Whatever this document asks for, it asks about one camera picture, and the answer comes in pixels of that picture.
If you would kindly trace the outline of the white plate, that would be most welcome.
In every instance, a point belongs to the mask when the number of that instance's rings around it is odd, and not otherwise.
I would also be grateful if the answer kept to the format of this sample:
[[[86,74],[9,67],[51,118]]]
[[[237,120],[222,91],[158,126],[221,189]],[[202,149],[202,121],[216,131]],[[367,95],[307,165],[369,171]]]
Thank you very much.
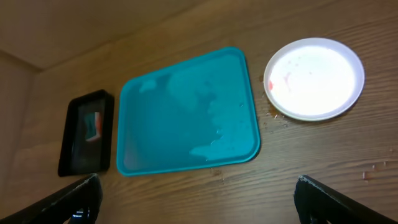
[[[306,38],[279,49],[264,70],[269,102],[300,121],[324,121],[348,111],[365,84],[359,56],[345,44]]]

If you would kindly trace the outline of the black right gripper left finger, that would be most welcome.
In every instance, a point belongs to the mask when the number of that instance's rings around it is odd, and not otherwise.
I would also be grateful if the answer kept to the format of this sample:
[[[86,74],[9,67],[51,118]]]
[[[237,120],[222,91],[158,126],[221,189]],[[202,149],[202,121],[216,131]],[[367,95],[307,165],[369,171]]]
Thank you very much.
[[[95,223],[102,199],[100,178],[94,173],[1,219],[1,223]]]

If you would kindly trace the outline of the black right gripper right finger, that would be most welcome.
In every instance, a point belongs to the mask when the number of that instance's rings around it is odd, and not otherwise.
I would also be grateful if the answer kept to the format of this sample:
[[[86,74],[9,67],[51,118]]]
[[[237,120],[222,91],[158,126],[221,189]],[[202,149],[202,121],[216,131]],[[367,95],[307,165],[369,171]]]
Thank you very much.
[[[298,177],[294,204],[300,223],[397,224],[307,175]]]

